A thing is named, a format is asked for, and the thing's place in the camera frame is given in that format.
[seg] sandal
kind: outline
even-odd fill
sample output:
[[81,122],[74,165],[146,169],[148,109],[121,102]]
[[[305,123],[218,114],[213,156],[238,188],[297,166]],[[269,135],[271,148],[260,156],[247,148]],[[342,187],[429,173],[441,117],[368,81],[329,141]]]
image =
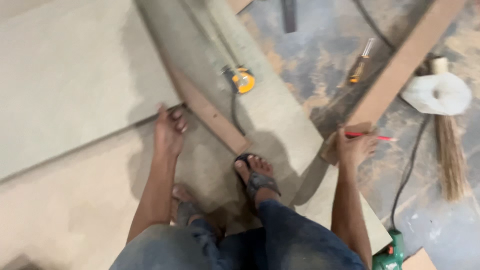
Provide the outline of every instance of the sandal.
[[255,201],[255,195],[257,195],[257,192],[261,187],[266,187],[268,189],[271,189],[271,190],[275,191],[276,193],[278,193],[279,196],[282,196],[282,194],[280,193],[280,190],[278,189],[278,186],[276,184],[275,179],[273,179],[272,177],[269,177],[269,176],[251,171],[250,163],[247,160],[247,158],[250,155],[257,157],[257,155],[254,155],[254,154],[251,154],[251,153],[244,153],[244,154],[239,155],[234,161],[234,162],[237,162],[237,161],[241,160],[241,161],[245,162],[245,164],[247,165],[247,168],[250,170],[250,177],[248,179],[247,184],[245,184],[245,182],[242,179],[242,177],[240,176],[240,174],[235,170],[235,173],[237,174],[237,177],[240,179],[242,184],[244,184],[246,186],[246,191],[247,191],[248,197],[254,202]]
[[177,209],[177,220],[176,224],[178,226],[186,227],[188,226],[188,221],[193,215],[202,215],[205,216],[205,212],[200,208],[198,202],[196,201],[181,201],[179,198],[173,197],[178,200],[179,206]]

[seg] white plastic bag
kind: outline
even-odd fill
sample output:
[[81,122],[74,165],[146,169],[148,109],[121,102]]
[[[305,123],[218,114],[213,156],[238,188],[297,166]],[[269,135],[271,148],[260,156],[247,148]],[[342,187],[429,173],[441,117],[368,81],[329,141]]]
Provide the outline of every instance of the white plastic bag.
[[468,108],[472,92],[462,79],[446,72],[413,78],[402,97],[420,112],[456,115]]

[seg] broom bristles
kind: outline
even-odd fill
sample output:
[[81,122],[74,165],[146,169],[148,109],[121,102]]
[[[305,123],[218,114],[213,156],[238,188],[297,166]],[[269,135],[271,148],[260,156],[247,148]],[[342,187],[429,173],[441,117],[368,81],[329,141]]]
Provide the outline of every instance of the broom bristles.
[[438,162],[440,183],[447,201],[457,201],[463,197],[466,185],[466,163],[453,116],[436,115]]

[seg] power cord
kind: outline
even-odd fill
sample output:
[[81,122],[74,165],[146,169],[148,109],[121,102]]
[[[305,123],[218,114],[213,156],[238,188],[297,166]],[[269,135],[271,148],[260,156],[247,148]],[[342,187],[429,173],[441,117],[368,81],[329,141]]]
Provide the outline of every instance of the power cord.
[[375,21],[372,19],[372,17],[368,14],[367,10],[363,6],[362,2],[360,0],[353,0],[353,2],[357,5],[357,9],[359,10],[360,14],[363,16],[370,28],[375,32],[377,37],[381,39],[390,48],[392,52],[394,52],[396,50],[395,46],[380,31]]
[[241,127],[239,120],[237,118],[237,95],[238,93],[232,93],[232,103],[231,103],[231,114],[232,114],[232,121],[233,125],[240,131],[240,133],[245,136],[245,131]]
[[417,134],[417,140],[415,141],[415,145],[413,146],[412,153],[410,155],[410,160],[408,161],[407,165],[405,166],[405,169],[402,174],[402,181],[400,184],[400,187],[398,188],[398,191],[395,195],[395,200],[393,202],[393,207],[392,207],[392,213],[390,214],[390,221],[392,223],[392,227],[396,230],[395,226],[395,211],[396,207],[398,205],[398,199],[400,198],[400,195],[402,194],[403,189],[407,185],[408,181],[410,180],[410,175],[412,174],[413,167],[415,164],[415,160],[417,159],[417,149],[419,147],[421,137],[423,135],[423,132],[425,131],[425,127],[427,126],[429,119],[430,119],[430,114],[426,114],[423,118],[423,122],[420,126],[419,132]]

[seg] dark blue jeans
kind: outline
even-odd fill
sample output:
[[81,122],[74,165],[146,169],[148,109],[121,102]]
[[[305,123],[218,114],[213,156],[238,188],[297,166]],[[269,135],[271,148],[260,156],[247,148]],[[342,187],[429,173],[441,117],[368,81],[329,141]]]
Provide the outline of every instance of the dark blue jeans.
[[325,227],[274,201],[259,205],[263,227],[218,245],[203,219],[189,227],[155,225],[133,239],[111,270],[363,270],[359,256]]

